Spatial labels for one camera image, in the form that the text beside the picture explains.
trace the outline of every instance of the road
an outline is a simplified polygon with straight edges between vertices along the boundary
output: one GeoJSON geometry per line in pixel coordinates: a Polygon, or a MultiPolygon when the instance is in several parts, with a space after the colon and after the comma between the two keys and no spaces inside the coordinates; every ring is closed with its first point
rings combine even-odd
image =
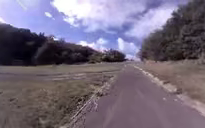
{"type": "Polygon", "coordinates": [[[128,66],[84,128],[205,128],[205,117],[128,66]]]}

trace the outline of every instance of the asphalt road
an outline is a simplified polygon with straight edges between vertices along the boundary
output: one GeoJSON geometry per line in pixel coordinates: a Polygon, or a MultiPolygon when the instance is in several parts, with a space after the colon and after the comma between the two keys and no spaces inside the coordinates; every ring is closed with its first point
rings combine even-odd
{"type": "Polygon", "coordinates": [[[205,117],[128,66],[109,95],[88,113],[85,128],[205,128],[205,117]]]}

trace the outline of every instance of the grass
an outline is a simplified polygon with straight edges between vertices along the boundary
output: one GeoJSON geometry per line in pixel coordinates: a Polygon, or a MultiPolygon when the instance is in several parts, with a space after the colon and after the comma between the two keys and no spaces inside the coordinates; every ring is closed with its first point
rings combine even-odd
{"type": "Polygon", "coordinates": [[[0,66],[0,128],[57,128],[123,64],[0,66]]]}
{"type": "Polygon", "coordinates": [[[192,61],[181,62],[148,62],[140,65],[163,81],[182,89],[193,99],[205,103],[205,65],[192,61]]]}

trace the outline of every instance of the narrow road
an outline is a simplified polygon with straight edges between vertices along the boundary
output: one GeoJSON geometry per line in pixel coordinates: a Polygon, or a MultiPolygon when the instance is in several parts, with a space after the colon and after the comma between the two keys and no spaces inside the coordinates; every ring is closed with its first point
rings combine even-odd
{"type": "Polygon", "coordinates": [[[205,128],[205,118],[128,66],[97,110],[86,115],[84,127],[205,128]]]}

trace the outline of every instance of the tree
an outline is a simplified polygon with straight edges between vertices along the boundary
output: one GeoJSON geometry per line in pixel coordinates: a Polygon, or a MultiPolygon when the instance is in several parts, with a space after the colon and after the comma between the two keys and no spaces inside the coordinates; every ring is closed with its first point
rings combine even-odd
{"type": "Polygon", "coordinates": [[[199,59],[205,54],[205,1],[193,0],[173,12],[161,30],[148,36],[139,57],[155,61],[199,59]]]}

